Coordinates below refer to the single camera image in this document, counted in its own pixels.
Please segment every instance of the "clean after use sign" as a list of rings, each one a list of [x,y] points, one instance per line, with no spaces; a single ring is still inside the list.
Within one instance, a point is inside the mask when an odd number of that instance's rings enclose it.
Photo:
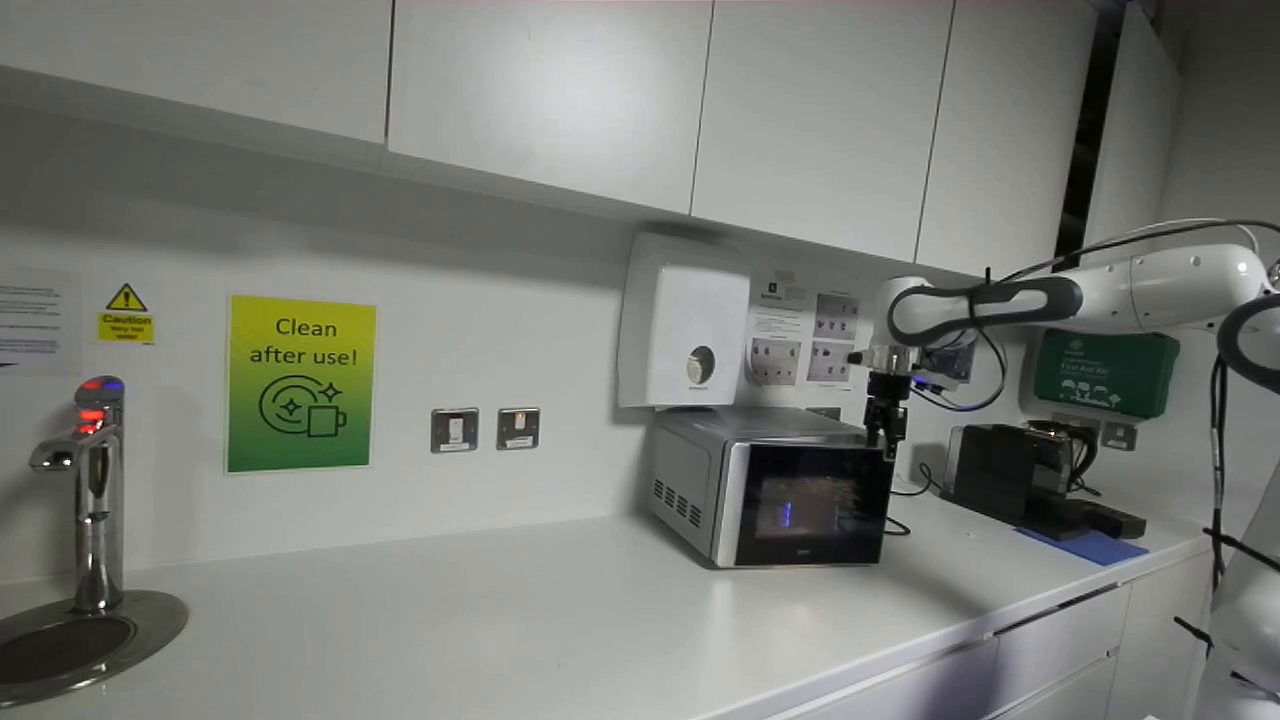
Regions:
[[[233,298],[229,473],[369,463],[373,302]]]

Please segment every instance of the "white box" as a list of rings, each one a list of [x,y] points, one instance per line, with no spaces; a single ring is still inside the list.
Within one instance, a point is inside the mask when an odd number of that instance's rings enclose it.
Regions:
[[[618,317],[618,406],[732,402],[752,274],[698,240],[638,233]]]

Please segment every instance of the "white cabinet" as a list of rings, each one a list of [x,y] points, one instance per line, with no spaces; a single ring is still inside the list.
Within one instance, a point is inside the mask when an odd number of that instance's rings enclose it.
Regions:
[[[921,264],[1047,261],[1065,210],[1092,0],[954,0]]]
[[[1106,717],[1106,697],[1114,679],[1114,654],[1066,676],[1065,684],[999,706],[990,720],[1092,720]]]
[[[0,63],[383,138],[393,0],[0,0]]]
[[[951,0],[716,0],[693,214],[910,261]]]
[[[1203,643],[1182,632],[1212,625],[1207,553],[1158,566],[1129,588],[1121,671],[1111,720],[1182,720],[1192,717]]]
[[[996,643],[954,647],[939,658],[910,664],[869,684],[844,689],[783,720],[933,720],[933,717],[980,717],[986,692],[999,679],[990,671]]]
[[[1129,4],[1094,157],[1085,245],[1158,219],[1178,73],[1156,29]]]
[[[1106,717],[1123,590],[1085,590],[1058,608],[1033,612],[990,641],[909,664],[783,717],[794,720],[1077,720]]]
[[[401,0],[393,151],[688,210],[712,0]]]

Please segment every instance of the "upper cabinet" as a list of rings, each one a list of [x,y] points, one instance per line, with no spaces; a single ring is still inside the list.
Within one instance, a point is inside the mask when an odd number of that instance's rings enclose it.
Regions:
[[[383,144],[393,0],[0,0],[0,63]]]
[[[954,0],[921,264],[999,274],[1051,257],[1092,29],[1092,0]]]
[[[401,0],[393,151],[688,210],[712,0]]]
[[[693,214],[910,261],[951,0],[716,0]]]
[[[1129,4],[1085,245],[1158,219],[1178,73],[1156,29]]]

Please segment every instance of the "kitchen counter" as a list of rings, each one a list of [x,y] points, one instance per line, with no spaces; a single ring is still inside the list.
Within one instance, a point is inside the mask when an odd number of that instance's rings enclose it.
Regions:
[[[147,572],[184,635],[10,720],[764,717],[1203,553],[1147,524],[1147,557],[1094,566],[934,494],[891,515],[910,537],[861,566],[707,572],[615,515]]]

